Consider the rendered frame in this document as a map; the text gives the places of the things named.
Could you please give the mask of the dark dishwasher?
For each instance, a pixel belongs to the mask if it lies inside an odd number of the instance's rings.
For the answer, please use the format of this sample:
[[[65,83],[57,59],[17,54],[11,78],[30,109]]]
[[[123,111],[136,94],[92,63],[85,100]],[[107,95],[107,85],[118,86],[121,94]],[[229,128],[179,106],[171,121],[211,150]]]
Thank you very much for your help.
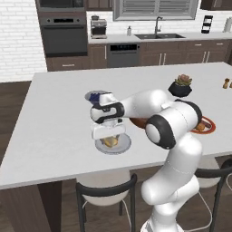
[[[138,66],[140,46],[137,43],[113,43],[107,45],[107,67],[121,68]]]

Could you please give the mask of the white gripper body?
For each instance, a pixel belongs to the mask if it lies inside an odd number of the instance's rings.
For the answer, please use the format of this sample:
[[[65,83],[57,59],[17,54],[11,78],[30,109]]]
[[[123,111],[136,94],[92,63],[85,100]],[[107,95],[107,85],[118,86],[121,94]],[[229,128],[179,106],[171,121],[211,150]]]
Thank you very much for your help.
[[[123,124],[117,124],[115,126],[103,126],[95,125],[92,128],[92,138],[94,140],[104,139],[111,136],[122,134],[126,131]]]

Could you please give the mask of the brown bowl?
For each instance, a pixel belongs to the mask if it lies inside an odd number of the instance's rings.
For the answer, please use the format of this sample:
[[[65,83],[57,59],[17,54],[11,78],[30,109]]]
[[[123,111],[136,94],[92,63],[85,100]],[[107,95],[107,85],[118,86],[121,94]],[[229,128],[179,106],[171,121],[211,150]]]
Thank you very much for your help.
[[[147,119],[144,118],[130,118],[130,121],[137,127],[144,129],[147,124]]]

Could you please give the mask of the silver coffee machine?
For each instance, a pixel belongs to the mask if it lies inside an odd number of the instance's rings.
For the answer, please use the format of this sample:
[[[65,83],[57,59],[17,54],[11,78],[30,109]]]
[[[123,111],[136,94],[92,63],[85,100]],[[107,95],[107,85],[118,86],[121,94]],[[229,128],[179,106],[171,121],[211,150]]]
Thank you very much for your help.
[[[107,21],[101,19],[98,15],[93,15],[91,18],[91,38],[106,39]]]

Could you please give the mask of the dark wood upper cupboard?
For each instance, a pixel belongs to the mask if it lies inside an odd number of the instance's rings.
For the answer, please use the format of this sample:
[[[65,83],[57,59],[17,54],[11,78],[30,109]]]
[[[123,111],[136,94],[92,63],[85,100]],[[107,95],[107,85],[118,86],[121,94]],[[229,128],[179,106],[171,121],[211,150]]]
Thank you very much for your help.
[[[200,8],[208,11],[232,11],[232,0],[201,0]]]
[[[86,7],[89,11],[111,11],[112,0],[86,0]]]

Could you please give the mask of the window with grey blinds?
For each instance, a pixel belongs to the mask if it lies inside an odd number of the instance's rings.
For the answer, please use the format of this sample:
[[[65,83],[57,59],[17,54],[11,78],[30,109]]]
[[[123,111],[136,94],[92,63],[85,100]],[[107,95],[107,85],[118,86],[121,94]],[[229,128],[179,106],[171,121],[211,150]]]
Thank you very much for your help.
[[[112,0],[114,21],[194,20],[198,0]]]

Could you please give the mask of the dark wood lower cupboards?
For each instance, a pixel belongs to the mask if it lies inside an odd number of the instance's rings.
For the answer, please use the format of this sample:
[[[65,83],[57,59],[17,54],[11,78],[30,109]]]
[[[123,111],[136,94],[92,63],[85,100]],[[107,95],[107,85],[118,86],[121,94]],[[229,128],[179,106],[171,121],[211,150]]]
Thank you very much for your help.
[[[232,39],[187,40],[173,42],[141,42],[138,66],[171,65],[186,63],[232,64]],[[107,45],[89,44],[87,56],[46,57],[47,70],[70,71],[105,69]]]

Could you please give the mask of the dark microwave oven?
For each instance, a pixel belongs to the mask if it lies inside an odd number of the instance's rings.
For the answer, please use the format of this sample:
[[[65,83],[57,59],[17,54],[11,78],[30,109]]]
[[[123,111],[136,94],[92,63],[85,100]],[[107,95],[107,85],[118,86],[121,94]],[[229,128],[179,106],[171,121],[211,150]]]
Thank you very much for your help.
[[[35,0],[39,12],[83,12],[84,0]]]

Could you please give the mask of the black wall rack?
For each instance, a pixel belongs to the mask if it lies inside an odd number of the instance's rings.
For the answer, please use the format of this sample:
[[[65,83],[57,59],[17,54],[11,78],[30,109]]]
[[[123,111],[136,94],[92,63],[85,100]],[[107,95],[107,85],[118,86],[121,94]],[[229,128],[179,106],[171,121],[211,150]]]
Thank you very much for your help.
[[[212,15],[205,15],[204,16],[203,24],[201,27],[201,33],[203,33],[203,34],[209,33],[211,25],[212,25],[212,20],[213,20]]]

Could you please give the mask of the plain grey plate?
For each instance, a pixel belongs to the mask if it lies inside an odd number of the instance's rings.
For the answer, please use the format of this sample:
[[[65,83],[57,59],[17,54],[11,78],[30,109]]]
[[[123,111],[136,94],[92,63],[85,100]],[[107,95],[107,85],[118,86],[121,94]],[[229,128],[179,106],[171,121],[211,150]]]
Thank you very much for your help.
[[[126,133],[120,134],[117,139],[118,143],[111,148],[106,146],[102,140],[96,140],[95,147],[98,151],[111,155],[122,154],[130,148],[131,138]]]

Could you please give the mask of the succulent in black pot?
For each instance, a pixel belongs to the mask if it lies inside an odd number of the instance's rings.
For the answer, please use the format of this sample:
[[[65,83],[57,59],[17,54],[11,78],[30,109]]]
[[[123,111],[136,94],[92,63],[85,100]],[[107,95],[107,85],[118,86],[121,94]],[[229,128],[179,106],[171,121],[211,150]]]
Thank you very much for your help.
[[[187,97],[192,89],[190,87],[192,79],[186,75],[181,74],[178,78],[170,85],[169,92],[176,97]]]

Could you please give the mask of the black stool with white seat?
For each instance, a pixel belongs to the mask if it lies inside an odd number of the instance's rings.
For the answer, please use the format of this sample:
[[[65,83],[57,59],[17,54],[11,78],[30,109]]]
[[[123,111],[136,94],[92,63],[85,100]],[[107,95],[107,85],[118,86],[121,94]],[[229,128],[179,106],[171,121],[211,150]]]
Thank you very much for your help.
[[[118,204],[120,216],[122,215],[122,209],[125,208],[130,224],[130,232],[136,232],[135,187],[137,179],[137,175],[131,175],[128,170],[78,178],[75,190],[80,231],[85,232],[84,223],[87,221],[85,206],[87,203],[91,203],[94,206],[101,207]]]
[[[221,165],[220,169],[197,169],[196,176],[198,178],[202,178],[202,179],[219,178],[219,182],[217,183],[217,190],[215,193],[213,210],[210,210],[205,199],[202,197],[202,195],[200,195],[200,197],[203,200],[205,206],[207,207],[209,215],[210,215],[209,223],[204,227],[198,227],[198,228],[194,228],[191,230],[186,230],[185,232],[195,232],[195,231],[202,230],[205,228],[209,228],[209,232],[214,232],[215,224],[216,224],[216,220],[217,220],[218,205],[219,205],[221,190],[222,190],[224,184],[227,184],[227,186],[232,191],[232,188],[228,184],[228,178],[230,176],[232,176],[232,159],[227,159],[226,161],[224,161],[223,164]]]

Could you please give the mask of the red plate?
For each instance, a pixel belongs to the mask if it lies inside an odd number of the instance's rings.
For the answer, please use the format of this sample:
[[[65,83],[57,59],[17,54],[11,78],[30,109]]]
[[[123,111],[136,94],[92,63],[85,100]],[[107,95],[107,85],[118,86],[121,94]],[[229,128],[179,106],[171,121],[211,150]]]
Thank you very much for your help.
[[[209,118],[203,116],[201,120],[202,120],[202,121],[206,121],[206,122],[208,122],[209,124],[211,124],[211,128],[207,128],[207,127],[206,127],[203,131],[198,131],[198,130],[196,130],[196,128],[195,128],[195,129],[192,130],[193,133],[197,133],[197,134],[210,134],[210,133],[212,133],[212,132],[215,131],[215,129],[216,129],[216,124],[215,124],[211,119],[209,119]]]

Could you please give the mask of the dark built-in oven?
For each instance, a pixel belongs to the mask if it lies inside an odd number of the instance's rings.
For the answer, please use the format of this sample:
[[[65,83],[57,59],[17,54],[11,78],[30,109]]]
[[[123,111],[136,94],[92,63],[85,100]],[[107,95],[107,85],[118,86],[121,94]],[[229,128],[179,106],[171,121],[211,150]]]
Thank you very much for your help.
[[[86,13],[49,15],[39,19],[46,57],[86,56]]]

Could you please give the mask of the dark tap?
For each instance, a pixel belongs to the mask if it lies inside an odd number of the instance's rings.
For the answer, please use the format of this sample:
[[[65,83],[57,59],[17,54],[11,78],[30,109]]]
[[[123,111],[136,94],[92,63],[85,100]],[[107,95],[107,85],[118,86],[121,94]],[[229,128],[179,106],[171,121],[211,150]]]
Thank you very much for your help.
[[[155,24],[155,30],[154,30],[154,34],[157,34],[158,32],[160,32],[160,28],[159,28],[159,20],[162,20],[163,17],[162,16],[158,16],[156,19],[156,24]]]

